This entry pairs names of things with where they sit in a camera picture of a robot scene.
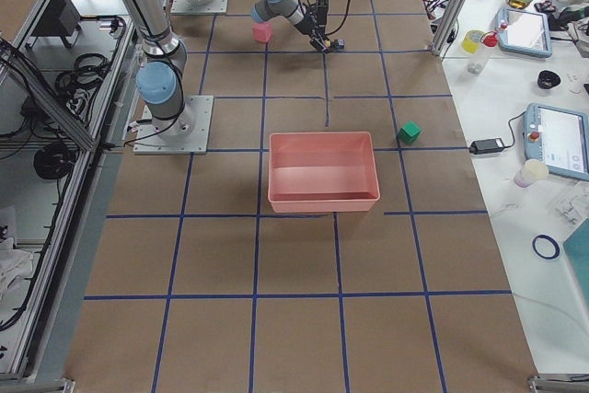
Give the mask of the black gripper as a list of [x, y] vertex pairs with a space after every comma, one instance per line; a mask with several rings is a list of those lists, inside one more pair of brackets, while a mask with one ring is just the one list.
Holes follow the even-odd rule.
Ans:
[[310, 44], [317, 52], [324, 52], [324, 40], [330, 40], [330, 38], [318, 28], [318, 25], [321, 29], [326, 28], [328, 13], [329, 0], [315, 0], [313, 3], [314, 16], [311, 13], [305, 13], [301, 20], [301, 33], [310, 38]]

